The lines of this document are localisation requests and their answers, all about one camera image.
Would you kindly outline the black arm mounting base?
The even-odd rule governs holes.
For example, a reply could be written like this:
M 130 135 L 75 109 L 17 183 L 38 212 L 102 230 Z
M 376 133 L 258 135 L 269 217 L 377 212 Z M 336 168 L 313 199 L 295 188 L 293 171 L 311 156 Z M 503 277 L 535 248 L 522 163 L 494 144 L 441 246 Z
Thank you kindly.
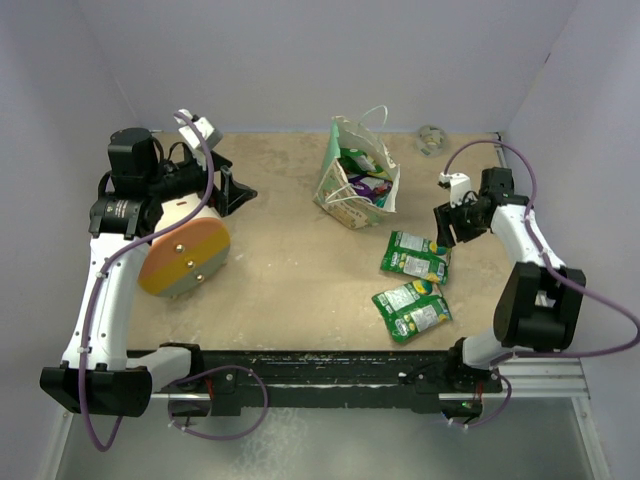
M 480 397 L 504 388 L 489 378 L 458 388 L 447 381 L 449 350 L 205 350 L 197 372 L 170 385 L 172 400 L 210 400 L 213 416 L 245 407 L 404 409 L 418 414 L 480 413 Z

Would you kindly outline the teal snack packet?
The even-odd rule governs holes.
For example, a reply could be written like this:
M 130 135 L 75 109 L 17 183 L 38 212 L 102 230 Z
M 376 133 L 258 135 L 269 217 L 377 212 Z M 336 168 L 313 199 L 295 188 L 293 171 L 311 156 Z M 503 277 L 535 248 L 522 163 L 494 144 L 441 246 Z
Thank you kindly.
M 386 204 L 387 198 L 388 198 L 388 194 L 378 197 L 375 200 L 374 205 L 378 208 L 383 208 Z

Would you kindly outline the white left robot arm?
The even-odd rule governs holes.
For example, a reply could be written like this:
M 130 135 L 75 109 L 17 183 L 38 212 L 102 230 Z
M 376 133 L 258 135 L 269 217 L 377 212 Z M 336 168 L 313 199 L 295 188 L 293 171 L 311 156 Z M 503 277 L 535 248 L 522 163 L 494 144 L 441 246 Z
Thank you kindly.
M 147 129 L 111 136 L 110 168 L 89 213 L 90 268 L 78 320 L 60 364 L 40 377 L 42 390 L 73 413 L 138 417 L 172 382 L 184 392 L 205 382 L 196 345 L 165 343 L 140 358 L 127 352 L 136 291 L 175 297 L 213 276 L 230 252 L 225 218 L 256 195 L 216 153 L 215 128 L 198 120 L 180 135 L 180 162 Z

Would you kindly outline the clear tape roll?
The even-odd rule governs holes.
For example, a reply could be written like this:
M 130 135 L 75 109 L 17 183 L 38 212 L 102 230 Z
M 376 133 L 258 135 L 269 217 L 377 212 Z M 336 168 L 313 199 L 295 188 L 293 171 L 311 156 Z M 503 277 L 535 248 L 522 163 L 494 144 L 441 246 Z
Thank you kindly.
M 434 125 L 424 125 L 416 137 L 416 147 L 425 157 L 435 157 L 441 155 L 448 145 L 448 136 L 440 127 Z

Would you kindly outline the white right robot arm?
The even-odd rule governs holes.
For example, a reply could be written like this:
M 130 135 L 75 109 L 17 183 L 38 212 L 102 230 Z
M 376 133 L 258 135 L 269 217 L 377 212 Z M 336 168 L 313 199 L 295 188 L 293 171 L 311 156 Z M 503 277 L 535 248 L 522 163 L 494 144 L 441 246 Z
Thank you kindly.
M 456 391 L 467 391 L 489 378 L 492 363 L 500 356 L 566 350 L 574 338 L 583 296 L 564 283 L 571 280 L 585 286 L 586 277 L 549 248 L 528 197 L 514 190 L 511 171 L 483 170 L 477 191 L 462 173 L 441 173 L 439 184 L 450 198 L 434 210 L 437 245 L 452 248 L 490 232 L 502 242 L 512 265 L 492 327 L 459 339 L 449 349 L 446 383 Z

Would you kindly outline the purple Fox's bag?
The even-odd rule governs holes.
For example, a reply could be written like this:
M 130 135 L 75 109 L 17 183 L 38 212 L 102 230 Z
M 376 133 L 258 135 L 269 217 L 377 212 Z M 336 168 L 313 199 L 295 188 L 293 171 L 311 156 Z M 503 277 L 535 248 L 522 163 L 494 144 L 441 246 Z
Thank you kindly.
M 370 175 L 348 174 L 347 179 L 352 189 L 361 197 L 367 198 L 372 203 L 390 192 L 392 182 Z

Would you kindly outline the white orange toy drawer box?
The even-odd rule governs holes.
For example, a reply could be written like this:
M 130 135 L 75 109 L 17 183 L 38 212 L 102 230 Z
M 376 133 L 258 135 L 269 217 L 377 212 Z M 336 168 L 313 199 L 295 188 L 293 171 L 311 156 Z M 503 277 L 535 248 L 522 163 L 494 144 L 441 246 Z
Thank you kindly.
M 189 222 L 152 241 L 138 284 L 158 297 L 184 294 L 219 270 L 230 246 L 227 226 L 215 209 L 206 206 Z

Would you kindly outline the green snack packet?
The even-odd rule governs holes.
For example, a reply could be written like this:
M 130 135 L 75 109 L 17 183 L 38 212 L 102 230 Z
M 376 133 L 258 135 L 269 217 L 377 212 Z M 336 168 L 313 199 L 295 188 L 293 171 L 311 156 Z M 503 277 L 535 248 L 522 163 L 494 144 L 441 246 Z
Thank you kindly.
M 346 173 L 391 181 L 391 176 L 362 150 L 341 148 L 339 163 Z
M 380 269 L 445 285 L 450 261 L 450 248 L 405 231 L 392 231 Z
M 426 280 L 414 280 L 371 298 L 391 339 L 403 344 L 413 337 L 452 320 L 440 288 Z

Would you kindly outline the green paper gift bag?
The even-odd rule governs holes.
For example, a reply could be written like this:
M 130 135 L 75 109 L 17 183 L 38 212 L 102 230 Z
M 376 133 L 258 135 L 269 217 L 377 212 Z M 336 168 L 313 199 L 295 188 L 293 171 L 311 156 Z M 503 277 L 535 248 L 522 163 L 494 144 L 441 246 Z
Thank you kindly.
M 313 202 L 343 226 L 355 230 L 376 226 L 396 212 L 400 166 L 392 159 L 381 134 L 370 131 L 365 119 L 380 110 L 378 105 L 359 120 L 335 116 Z

